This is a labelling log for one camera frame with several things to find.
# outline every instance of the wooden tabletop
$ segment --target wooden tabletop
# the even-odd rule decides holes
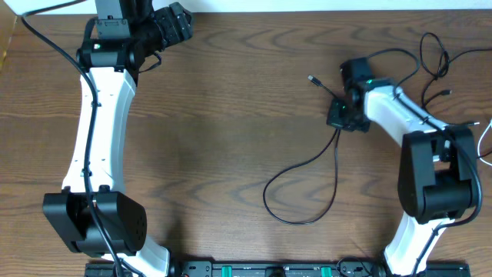
[[[71,54],[89,16],[38,16],[32,24]],[[343,132],[340,181],[332,209],[318,223],[289,226],[264,209],[266,181],[317,154],[334,131],[325,125],[331,97],[342,95],[339,65],[383,48],[418,53],[426,31],[451,56],[492,45],[489,11],[197,14],[194,38],[166,49],[163,64],[139,80],[128,117],[127,194],[148,215],[148,234],[174,254],[216,260],[336,260],[376,257],[402,215],[397,199],[400,149],[375,124]],[[424,47],[429,66],[439,48]],[[408,57],[371,60],[380,77],[402,78]],[[492,53],[457,60],[430,92],[453,89],[429,109],[455,122],[476,120],[475,139],[492,117]],[[421,70],[403,87],[418,100],[430,78]],[[78,73],[17,25],[0,75],[0,275],[81,276],[86,255],[72,254],[42,214],[59,192],[75,145]],[[490,136],[484,143],[490,148]],[[433,260],[470,264],[490,275],[490,168],[479,162],[484,207],[469,225],[447,230]],[[314,165],[275,182],[268,201],[291,220],[312,218],[333,192],[333,149]]]

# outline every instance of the black wire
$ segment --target black wire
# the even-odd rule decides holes
[[[362,277],[369,277],[369,276],[372,276],[371,271],[367,270],[367,267],[364,265],[364,263],[363,263],[363,262],[362,262],[362,261],[361,261],[358,257],[356,257],[356,256],[347,256],[347,257],[343,257],[342,259],[340,259],[340,260],[337,262],[337,265],[335,266],[335,270],[337,270],[337,271],[340,273],[340,275],[342,275],[343,277],[348,277],[348,276],[346,276],[344,273],[342,273],[341,268],[340,268],[340,266],[341,266],[340,264],[341,264],[344,260],[346,260],[346,259],[354,259],[354,260],[356,260],[357,262],[359,262],[359,263],[362,265],[362,268],[365,270],[365,272],[367,272],[367,275],[364,275],[364,276],[362,276]]]
[[[440,47],[439,64],[437,66],[437,71],[436,72],[432,72],[427,67],[426,63],[424,62],[424,54],[423,54],[423,51],[422,51],[422,45],[424,44],[424,39],[427,36],[432,36],[433,38],[435,38],[436,41],[437,41],[437,43],[439,44],[439,47]],[[429,73],[432,76],[432,79],[424,86],[424,89],[422,90],[422,93],[421,93],[422,109],[425,112],[427,112],[428,114],[431,115],[431,113],[427,110],[427,105],[432,100],[434,100],[436,97],[441,96],[441,95],[439,93],[437,93],[436,95],[433,95],[432,97],[430,97],[428,100],[425,100],[425,93],[427,92],[427,90],[429,89],[429,87],[432,85],[433,82],[435,82],[439,78],[443,78],[444,76],[447,75],[447,73],[449,72],[449,68],[450,68],[452,62],[454,62],[457,58],[459,58],[462,55],[465,55],[467,53],[471,53],[471,52],[486,52],[486,51],[492,51],[492,48],[476,48],[476,49],[470,49],[470,50],[466,50],[466,51],[463,51],[463,52],[457,54],[456,56],[454,56],[454,58],[450,58],[449,52],[446,50],[446,48],[444,47],[443,42],[440,40],[440,38],[436,34],[434,34],[432,32],[426,32],[426,33],[424,33],[422,35],[422,38],[421,38],[419,52],[420,52],[422,67],[424,68],[424,70],[427,73]],[[451,125],[469,125],[470,123],[473,123],[473,122],[448,123],[448,124],[451,124]]]
[[[330,141],[326,144],[326,146],[323,148],[323,150],[321,150],[321,152],[319,154],[317,154],[316,156],[314,156],[311,159],[308,159],[305,162],[301,162],[301,163],[298,163],[296,165],[291,165],[291,166],[287,167],[286,169],[284,169],[284,170],[280,171],[279,173],[277,173],[272,179],[270,179],[270,181],[268,181],[267,185],[265,185],[265,187],[263,189],[263,204],[264,204],[264,207],[267,209],[267,212],[271,216],[273,216],[279,222],[282,222],[282,223],[285,223],[285,224],[289,224],[289,225],[309,225],[309,224],[315,223],[316,221],[320,220],[324,215],[326,215],[326,213],[330,210],[331,206],[333,205],[333,202],[335,200],[335,196],[337,194],[337,184],[338,184],[338,139],[340,138],[340,133],[341,133],[341,130],[340,129],[335,129],[335,132],[333,132],[333,135],[331,136]],[[331,196],[331,200],[328,203],[327,208],[318,217],[316,217],[315,219],[307,220],[307,221],[304,221],[304,222],[290,222],[290,221],[281,219],[280,217],[276,216],[270,210],[270,208],[268,207],[268,204],[267,204],[267,196],[266,195],[267,195],[268,186],[276,178],[278,178],[280,175],[284,174],[285,172],[288,172],[288,171],[290,171],[292,169],[296,169],[296,168],[301,167],[303,165],[307,165],[307,164],[313,162],[315,159],[319,158],[321,155],[323,155],[323,153],[326,151],[326,149],[328,149],[328,147],[330,147],[331,143],[335,139],[335,136],[337,138],[335,140],[335,149],[334,149],[334,160],[335,160],[334,190],[333,190],[333,195]]]
[[[82,78],[84,78],[84,80],[87,82],[88,87],[91,89],[91,93],[92,93],[92,113],[91,113],[91,120],[89,122],[89,129],[88,129],[88,134],[87,134],[87,143],[85,145],[84,169],[83,169],[83,173],[84,173],[84,186],[85,186],[85,196],[86,196],[86,200],[87,200],[87,203],[88,203],[88,206],[89,206],[89,211],[91,213],[92,219],[94,220],[94,223],[95,223],[96,227],[98,228],[99,232],[101,233],[101,236],[104,239],[104,241],[105,241],[105,243],[106,243],[106,245],[108,247],[108,250],[111,253],[111,256],[113,257],[113,259],[115,261],[117,276],[123,277],[124,276],[123,275],[123,268],[121,267],[120,260],[118,259],[117,255],[116,255],[116,252],[115,252],[115,250],[113,248],[113,245],[111,243],[111,240],[109,238],[109,235],[106,232],[106,230],[104,229],[104,227],[102,225],[102,222],[101,222],[101,219],[99,218],[99,216],[98,216],[98,214],[97,214],[97,212],[95,210],[94,204],[92,203],[93,195],[91,194],[91,189],[90,189],[90,185],[89,185],[90,184],[90,180],[89,180],[89,176],[90,176],[90,171],[89,171],[89,157],[90,157],[90,154],[91,154],[92,137],[94,135],[95,116],[97,114],[97,108],[98,108],[98,95],[96,93],[95,87],[92,84],[92,82],[89,79],[89,77],[85,74],[86,72],[84,72],[84,70],[80,67],[80,65],[67,52],[65,52],[63,49],[61,49],[60,47],[58,47],[54,42],[52,42],[51,40],[49,40],[48,38],[46,38],[43,34],[41,34],[40,32],[38,32],[36,29],[34,29],[27,22],[27,17],[28,16],[36,15],[36,14],[41,13],[41,12],[48,12],[48,11],[51,11],[51,10],[54,10],[54,9],[57,9],[57,8],[68,7],[70,5],[75,5],[75,4],[84,2],[84,1],[85,0],[76,0],[76,1],[73,1],[73,2],[68,2],[68,3],[64,3],[64,4],[60,4],[60,5],[55,5],[55,6],[52,6],[52,7],[40,8],[38,10],[26,12],[25,14],[22,15],[21,20],[22,20],[22,23],[24,24],[24,26],[29,31],[31,31],[34,35],[36,35],[38,38],[40,38],[43,42],[45,42],[46,44],[50,45],[54,50],[56,50],[58,53],[60,53],[64,58],[66,58],[78,70],[78,72],[81,74]]]
[[[389,51],[399,51],[399,52],[403,52],[405,53],[406,55],[409,55],[417,64],[417,68],[412,72],[410,73],[407,77],[403,78],[401,81],[399,81],[397,83],[397,85],[395,85],[393,87],[393,95],[395,97],[395,99],[397,99],[399,101],[399,103],[401,103],[405,108],[407,108],[409,111],[411,111],[413,114],[415,114],[420,120],[422,120],[423,123],[429,125],[430,127],[434,128],[436,130],[436,132],[439,132],[440,134],[442,134],[442,136],[448,140],[453,147],[455,147],[455,149],[457,150],[457,154],[458,155],[461,155],[461,157],[464,159],[465,161],[465,164],[467,165],[468,169],[470,170],[472,176],[473,176],[473,179],[474,181],[476,182],[477,184],[477,205],[475,206],[475,210],[471,213],[470,216],[468,216],[466,219],[464,220],[461,220],[459,222],[452,222],[452,223],[447,223],[447,224],[443,224],[443,225],[439,225],[438,227],[436,227],[433,232],[432,232],[432,236],[427,240],[427,243],[426,245],[424,246],[424,249],[422,250],[421,254],[418,256],[417,258],[417,261],[415,262],[415,266],[414,266],[414,270],[412,272],[412,276],[415,276],[417,274],[417,269],[418,269],[418,265],[420,264],[422,258],[425,256],[425,253],[427,252],[427,250],[429,249],[429,247],[431,246],[434,238],[438,235],[439,233],[439,230],[443,229],[443,228],[451,228],[451,227],[457,227],[457,226],[461,226],[461,225],[465,225],[471,221],[473,221],[477,216],[478,214],[480,213],[480,210],[482,208],[482,186],[481,186],[481,183],[480,183],[480,177],[478,176],[478,172],[477,172],[477,169],[474,167],[474,164],[473,162],[471,161],[470,157],[467,155],[467,153],[463,150],[463,148],[461,147],[461,145],[459,145],[455,140],[454,138],[451,137],[451,135],[447,132],[447,129],[445,131],[443,131],[440,127],[438,127],[437,125],[435,125],[434,123],[430,122],[429,121],[429,117],[427,116],[423,116],[421,115],[419,112],[413,110],[409,105],[407,105],[405,102],[403,102],[401,99],[400,99],[400,94],[397,94],[397,88],[405,81],[407,81],[411,76],[415,75],[415,73],[418,72],[418,69],[420,68],[420,63],[418,61],[418,58],[406,51],[406,50],[403,50],[403,51],[400,51],[400,50],[395,50],[395,48],[390,48],[390,49],[387,49],[387,50],[383,50],[383,51],[379,51],[379,52],[376,52],[374,53],[373,55],[370,55],[368,58],[370,57],[373,57],[375,55],[379,55],[379,54],[382,54],[382,53],[385,53],[385,52],[389,52]]]
[[[120,262],[122,265],[128,269],[130,272],[136,274],[138,277],[145,277],[142,272],[139,272],[137,269],[133,268],[131,265],[129,265],[127,262],[125,262],[123,259],[120,259]]]
[[[479,156],[478,156],[478,159],[485,158],[485,157],[487,157],[487,156],[488,156],[488,155],[490,155],[490,154],[492,154],[492,149],[491,149],[491,150],[489,150],[488,152],[485,152],[485,153],[484,153],[484,154],[482,154],[482,155],[479,155]]]
[[[324,90],[327,91],[329,94],[331,94],[331,96],[333,96],[333,98],[338,98],[338,96],[335,95],[334,92],[331,91],[331,89],[327,88],[323,84],[320,84],[320,87],[324,88]]]

